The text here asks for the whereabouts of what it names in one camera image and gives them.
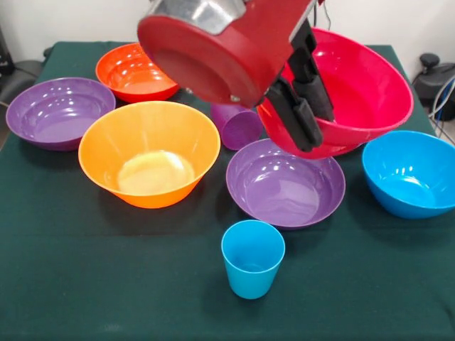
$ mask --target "orange bowl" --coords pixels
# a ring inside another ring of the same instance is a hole
[[[98,61],[95,72],[102,84],[128,103],[163,101],[179,88],[147,57],[139,43],[109,51]]]
[[[131,205],[166,207],[184,199],[213,166],[220,135],[184,104],[142,102],[98,119],[79,146],[85,175]]]

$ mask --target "cup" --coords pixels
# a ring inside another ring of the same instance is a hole
[[[283,236],[266,222],[244,220],[227,229],[221,252],[232,291],[247,300],[265,295],[277,275],[284,250]]]
[[[228,149],[238,151],[257,141],[263,131],[259,115],[240,105],[212,104],[210,115]]]

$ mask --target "bowl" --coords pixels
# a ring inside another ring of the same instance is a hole
[[[390,213],[406,219],[455,207],[455,148],[416,131],[393,131],[369,142],[362,155],[368,186]]]
[[[344,153],[405,123],[414,100],[407,81],[373,50],[336,33],[313,29],[317,47],[313,52],[323,83],[334,106],[335,121],[316,118],[323,133],[322,147],[300,151],[283,128],[273,106],[266,99],[258,113],[268,135],[285,151],[303,158],[334,156],[332,151],[348,147]],[[282,76],[292,81],[288,65]]]
[[[179,88],[147,57],[139,43],[109,51],[98,61],[95,72],[102,84],[128,103],[165,100]]]
[[[87,128],[115,109],[115,97],[99,82],[79,77],[38,83],[17,96],[6,123],[21,139],[50,151],[74,151]]]
[[[131,205],[160,208],[184,199],[214,164],[220,135],[202,112],[173,102],[120,107],[80,142],[87,177]]]
[[[324,220],[340,205],[346,189],[334,158],[299,158],[270,139],[240,149],[229,162],[226,183],[247,214],[286,229]]]

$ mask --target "red bowl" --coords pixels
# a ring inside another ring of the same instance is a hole
[[[316,118],[323,145],[310,153],[300,151],[266,99],[258,113],[270,138],[282,149],[303,158],[325,158],[351,151],[405,123],[414,99],[407,81],[371,49],[336,33],[314,28],[317,48],[313,57],[334,106],[335,121]],[[294,79],[288,65],[282,73]]]
[[[120,46],[103,55],[98,61],[96,75],[102,84],[128,103],[163,101],[179,89],[138,43]]]

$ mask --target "white wall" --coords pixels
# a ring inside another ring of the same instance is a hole
[[[455,62],[455,0],[326,1],[332,31],[393,45],[409,76],[423,52]],[[58,40],[136,40],[149,6],[149,0],[0,0],[0,25],[14,60],[42,59]],[[318,23],[327,27],[322,8]]]

